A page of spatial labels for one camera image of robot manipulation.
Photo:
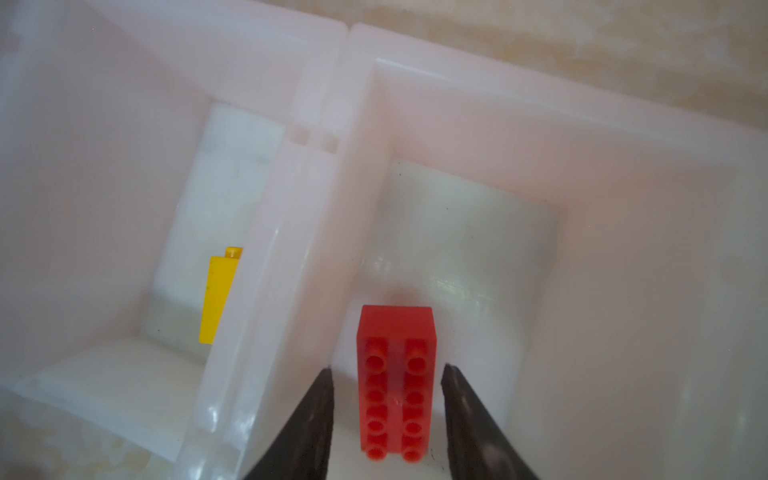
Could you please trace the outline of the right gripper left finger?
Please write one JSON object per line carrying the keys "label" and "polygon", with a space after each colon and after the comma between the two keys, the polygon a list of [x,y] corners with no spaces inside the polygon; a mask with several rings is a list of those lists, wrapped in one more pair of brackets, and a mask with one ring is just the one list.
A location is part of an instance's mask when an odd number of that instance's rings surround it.
{"label": "right gripper left finger", "polygon": [[247,480],[327,478],[334,425],[334,384],[322,369]]}

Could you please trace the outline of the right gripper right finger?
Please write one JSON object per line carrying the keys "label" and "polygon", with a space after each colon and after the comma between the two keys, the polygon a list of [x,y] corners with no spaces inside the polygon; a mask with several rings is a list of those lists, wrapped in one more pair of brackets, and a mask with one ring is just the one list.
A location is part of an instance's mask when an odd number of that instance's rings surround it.
{"label": "right gripper right finger", "polygon": [[441,387],[452,479],[538,479],[457,366],[444,366]]}

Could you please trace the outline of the red lego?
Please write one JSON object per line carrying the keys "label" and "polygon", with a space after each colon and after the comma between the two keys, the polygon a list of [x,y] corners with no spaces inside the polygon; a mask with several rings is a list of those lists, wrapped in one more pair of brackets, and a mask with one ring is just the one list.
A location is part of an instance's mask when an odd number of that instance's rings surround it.
{"label": "red lego", "polygon": [[418,463],[430,442],[437,333],[425,306],[365,305],[356,335],[361,450]]}

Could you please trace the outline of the yellow lego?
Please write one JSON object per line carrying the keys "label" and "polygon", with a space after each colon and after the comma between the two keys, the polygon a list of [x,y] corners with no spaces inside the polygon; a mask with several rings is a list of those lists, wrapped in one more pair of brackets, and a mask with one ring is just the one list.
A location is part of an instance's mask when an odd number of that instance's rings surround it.
{"label": "yellow lego", "polygon": [[203,299],[199,342],[212,345],[233,284],[242,249],[227,247],[223,256],[210,258]]}

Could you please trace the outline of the white three-compartment bin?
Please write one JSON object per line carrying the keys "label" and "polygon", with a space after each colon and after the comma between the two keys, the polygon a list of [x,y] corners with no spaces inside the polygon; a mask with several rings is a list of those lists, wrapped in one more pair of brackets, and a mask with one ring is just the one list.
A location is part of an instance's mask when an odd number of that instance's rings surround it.
{"label": "white three-compartment bin", "polygon": [[[253,1],[1,11],[1,384],[234,479],[366,304],[429,306],[543,479],[767,475],[767,135]],[[212,345],[210,258],[240,247]]]}

